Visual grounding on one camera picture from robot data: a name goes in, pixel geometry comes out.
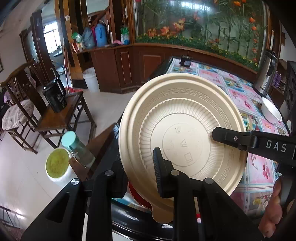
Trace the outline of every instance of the white bowl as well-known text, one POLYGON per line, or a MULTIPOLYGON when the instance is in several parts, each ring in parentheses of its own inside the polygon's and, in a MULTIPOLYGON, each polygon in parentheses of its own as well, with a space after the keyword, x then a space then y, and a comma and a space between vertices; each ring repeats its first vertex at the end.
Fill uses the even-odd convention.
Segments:
MULTIPOLYGON (((53 153, 55 150, 57 149, 64 149, 67 151, 67 153, 69 154, 69 160, 73 157, 73 155, 66 149, 66 148, 62 148, 62 147, 58 147, 56 149, 54 149, 51 153, 53 153)), ((46 163, 47 163, 47 159, 48 157, 46 158, 46 162, 45 162, 45 171, 46 171, 46 174, 48 176, 48 178, 53 181, 54 183, 56 183, 57 185, 59 185, 60 187, 64 187, 68 184, 69 181, 71 181, 73 178, 77 178, 77 175, 75 174, 75 172, 73 171, 71 165, 69 164, 66 172, 61 176, 61 177, 58 177, 58 178, 53 178, 51 177, 47 170, 46 170, 46 163)))
POLYGON ((262 102, 261 111, 270 123, 275 124, 277 121, 282 121, 281 113, 271 101, 263 97, 262 102))

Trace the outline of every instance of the teal bottle cap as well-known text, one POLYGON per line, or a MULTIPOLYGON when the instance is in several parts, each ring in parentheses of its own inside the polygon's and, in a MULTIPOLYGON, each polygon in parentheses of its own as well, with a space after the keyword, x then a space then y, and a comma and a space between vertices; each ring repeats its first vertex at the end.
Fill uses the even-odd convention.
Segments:
POLYGON ((70 149, 70 147, 74 148, 77 141, 78 138, 74 131, 68 131, 62 137, 62 145, 67 149, 70 149))

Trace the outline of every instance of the white bucket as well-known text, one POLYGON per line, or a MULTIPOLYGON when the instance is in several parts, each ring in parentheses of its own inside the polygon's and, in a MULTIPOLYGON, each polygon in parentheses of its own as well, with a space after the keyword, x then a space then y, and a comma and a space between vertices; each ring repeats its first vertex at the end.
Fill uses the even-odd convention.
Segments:
POLYGON ((96 72, 94 67, 85 70, 83 73, 83 78, 87 84, 87 88, 90 92, 100 91, 98 79, 96 78, 96 72))
MULTIPOLYGON (((66 150, 67 152, 68 152, 68 154, 69 154, 69 160, 73 157, 73 155, 66 149, 66 148, 62 148, 62 147, 58 147, 58 148, 56 148, 56 149, 54 149, 52 152, 54 152, 55 150, 57 150, 57 149, 64 149, 64 150, 66 150)), ((52 180, 54 183, 56 183, 57 185, 59 185, 60 187, 64 187, 64 186, 66 186, 68 183, 69 183, 69 181, 71 181, 73 178, 77 178, 77 175, 75 174, 75 172, 73 171, 73 169, 72 169, 72 167, 71 167, 71 165, 69 164, 69 166, 68 166, 68 168, 67 168, 67 170, 66 170, 66 172, 61 176, 61 177, 58 177, 58 178, 53 178, 53 177, 51 177, 49 174, 48 174, 48 172, 47 172, 47 169, 46 169, 46 162, 45 162, 45 171, 46 171, 46 174, 47 174, 47 176, 48 176, 48 178, 50 179, 50 180, 52 180)))

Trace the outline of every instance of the beige plate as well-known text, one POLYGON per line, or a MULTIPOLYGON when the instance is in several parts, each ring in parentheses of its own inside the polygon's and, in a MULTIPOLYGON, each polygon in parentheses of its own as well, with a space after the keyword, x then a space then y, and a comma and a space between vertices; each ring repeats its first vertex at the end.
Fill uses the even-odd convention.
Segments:
POLYGON ((173 220, 173 199, 157 191, 153 149, 191 178, 213 178, 229 195, 243 175, 247 153, 213 141, 212 130, 246 131, 232 100, 218 86, 192 74, 165 74, 144 84, 128 103, 119 130, 124 170, 152 205, 159 223, 173 220))

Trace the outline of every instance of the screw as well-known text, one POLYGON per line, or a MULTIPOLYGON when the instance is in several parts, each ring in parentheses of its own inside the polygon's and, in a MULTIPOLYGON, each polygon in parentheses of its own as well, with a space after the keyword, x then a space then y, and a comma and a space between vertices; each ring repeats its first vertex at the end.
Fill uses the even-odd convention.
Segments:
POLYGON ((114 172, 113 172, 112 170, 107 170, 107 171, 105 171, 105 175, 108 176, 108 177, 112 176, 113 173, 114 173, 114 172))
POLYGON ((207 184, 213 184, 213 183, 214 183, 214 180, 213 180, 212 178, 207 177, 207 178, 205 179, 205 182, 206 182, 207 184))
POLYGON ((173 175, 173 176, 178 176, 180 174, 180 172, 178 170, 171 170, 170 173, 173 175))
POLYGON ((72 185, 77 185, 78 183, 80 183, 80 180, 78 178, 74 178, 71 180, 72 185))

